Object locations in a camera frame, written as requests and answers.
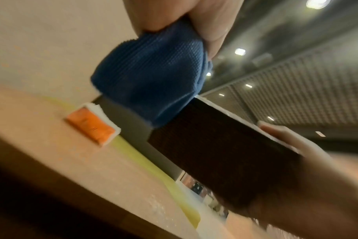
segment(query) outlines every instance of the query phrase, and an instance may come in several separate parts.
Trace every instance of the bright light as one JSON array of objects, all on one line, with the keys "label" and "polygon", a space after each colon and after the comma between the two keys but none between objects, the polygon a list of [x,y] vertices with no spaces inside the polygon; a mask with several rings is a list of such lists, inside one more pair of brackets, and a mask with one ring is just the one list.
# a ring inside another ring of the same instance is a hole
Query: bright light
[{"label": "bright light", "polygon": [[237,55],[240,55],[240,56],[244,56],[244,55],[246,55],[246,50],[238,48],[238,49],[235,50],[234,53],[237,54]]},{"label": "bright light", "polygon": [[317,133],[319,136],[321,136],[321,137],[326,137],[326,135],[322,134],[322,133],[319,132],[319,131],[316,131],[316,133]]},{"label": "bright light", "polygon": [[326,7],[331,0],[308,0],[306,6],[312,9],[322,9]]}]

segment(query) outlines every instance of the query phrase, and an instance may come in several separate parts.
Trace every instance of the textured fabric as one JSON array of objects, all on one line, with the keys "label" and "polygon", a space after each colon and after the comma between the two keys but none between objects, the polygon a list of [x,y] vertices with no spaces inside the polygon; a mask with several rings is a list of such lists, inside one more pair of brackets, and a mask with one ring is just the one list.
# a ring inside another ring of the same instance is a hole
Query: textured fabric
[{"label": "textured fabric", "polygon": [[183,18],[120,44],[91,81],[104,96],[160,127],[199,93],[211,68],[202,38]]}]

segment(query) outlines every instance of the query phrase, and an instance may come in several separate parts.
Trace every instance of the recessed light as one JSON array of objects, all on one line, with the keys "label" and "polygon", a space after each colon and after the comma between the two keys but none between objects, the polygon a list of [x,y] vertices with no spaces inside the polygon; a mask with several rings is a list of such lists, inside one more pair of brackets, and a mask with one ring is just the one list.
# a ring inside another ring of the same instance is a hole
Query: recessed light
[{"label": "recessed light", "polygon": [[244,55],[246,55],[246,50],[238,48],[238,49],[235,50],[234,53],[237,54],[237,55],[240,55],[240,56],[244,56]]},{"label": "recessed light", "polygon": [[321,137],[326,137],[326,135],[322,134],[322,132],[316,131],[316,133]]},{"label": "recessed light", "polygon": [[331,0],[308,0],[306,6],[318,10],[326,7],[330,2]]}]

